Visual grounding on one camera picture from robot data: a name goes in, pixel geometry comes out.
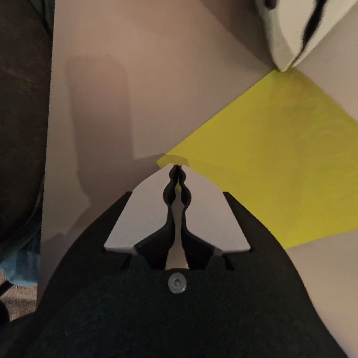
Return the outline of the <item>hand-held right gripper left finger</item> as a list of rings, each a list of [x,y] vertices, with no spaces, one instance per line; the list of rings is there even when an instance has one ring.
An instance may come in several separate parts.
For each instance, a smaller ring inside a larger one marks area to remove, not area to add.
[[[165,269],[175,240],[172,203],[177,165],[170,163],[142,181],[131,193],[104,248],[142,256],[151,269]]]

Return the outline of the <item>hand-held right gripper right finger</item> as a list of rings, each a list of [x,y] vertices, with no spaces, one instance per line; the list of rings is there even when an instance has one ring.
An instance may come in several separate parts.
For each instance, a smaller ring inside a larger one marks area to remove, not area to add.
[[[181,243],[191,270],[204,270],[213,256],[249,252],[251,247],[224,192],[186,165],[180,166]]]

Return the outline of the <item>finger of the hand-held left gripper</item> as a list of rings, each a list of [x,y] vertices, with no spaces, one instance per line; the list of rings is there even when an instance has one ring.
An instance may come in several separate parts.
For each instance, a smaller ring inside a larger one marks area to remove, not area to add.
[[[297,66],[353,6],[354,0],[318,1],[304,31],[302,50],[292,66]]]
[[[304,46],[304,33],[317,6],[314,0],[256,0],[271,58],[286,71]]]

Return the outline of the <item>floral yellow origami paper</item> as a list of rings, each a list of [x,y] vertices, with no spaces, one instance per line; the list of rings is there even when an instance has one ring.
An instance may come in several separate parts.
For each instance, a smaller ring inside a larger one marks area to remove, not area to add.
[[[284,248],[358,227],[358,126],[296,69],[274,70],[169,150]]]

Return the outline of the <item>blue cloth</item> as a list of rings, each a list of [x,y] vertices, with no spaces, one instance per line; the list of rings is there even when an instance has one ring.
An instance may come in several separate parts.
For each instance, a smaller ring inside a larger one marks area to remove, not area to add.
[[[5,278],[13,285],[37,286],[39,282],[41,229],[19,251],[1,263]]]

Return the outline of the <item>dark cloth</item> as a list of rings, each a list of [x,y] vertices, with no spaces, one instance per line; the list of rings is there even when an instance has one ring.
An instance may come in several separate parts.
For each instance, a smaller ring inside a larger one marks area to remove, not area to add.
[[[25,244],[41,202],[52,35],[31,1],[0,5],[1,258]]]

